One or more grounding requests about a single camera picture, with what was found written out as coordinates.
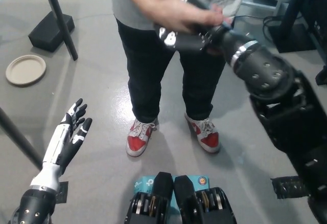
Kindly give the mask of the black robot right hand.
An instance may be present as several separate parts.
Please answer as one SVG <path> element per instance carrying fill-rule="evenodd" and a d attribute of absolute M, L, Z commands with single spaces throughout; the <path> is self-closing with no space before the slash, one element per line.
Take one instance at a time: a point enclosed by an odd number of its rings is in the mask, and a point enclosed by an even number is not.
<path fill-rule="evenodd" d="M 195 25 L 195 33 L 172 31 L 158 24 L 154 29 L 159 39 L 172 50 L 194 52 L 219 48 L 230 66 L 260 49 L 257 40 L 236 32 L 226 22 L 218 26 Z"/>

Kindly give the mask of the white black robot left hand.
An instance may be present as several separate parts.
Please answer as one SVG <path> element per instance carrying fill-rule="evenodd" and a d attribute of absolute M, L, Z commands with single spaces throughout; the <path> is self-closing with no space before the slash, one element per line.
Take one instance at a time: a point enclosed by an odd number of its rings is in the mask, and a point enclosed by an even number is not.
<path fill-rule="evenodd" d="M 45 152 L 41 171 L 32 179 L 32 189 L 58 192 L 59 178 L 77 154 L 91 127 L 92 119 L 83 118 L 87 104 L 77 100 L 57 125 Z"/>

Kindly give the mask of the person's right hand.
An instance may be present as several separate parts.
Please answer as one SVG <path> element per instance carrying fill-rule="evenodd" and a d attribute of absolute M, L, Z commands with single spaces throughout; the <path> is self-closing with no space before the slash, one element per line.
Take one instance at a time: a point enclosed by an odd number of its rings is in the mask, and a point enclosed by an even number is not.
<path fill-rule="evenodd" d="M 157 24 L 173 31 L 192 32 L 195 25 L 218 26 L 231 19 L 221 8 L 199 9 L 182 0 L 159 0 L 150 10 L 149 17 Z"/>

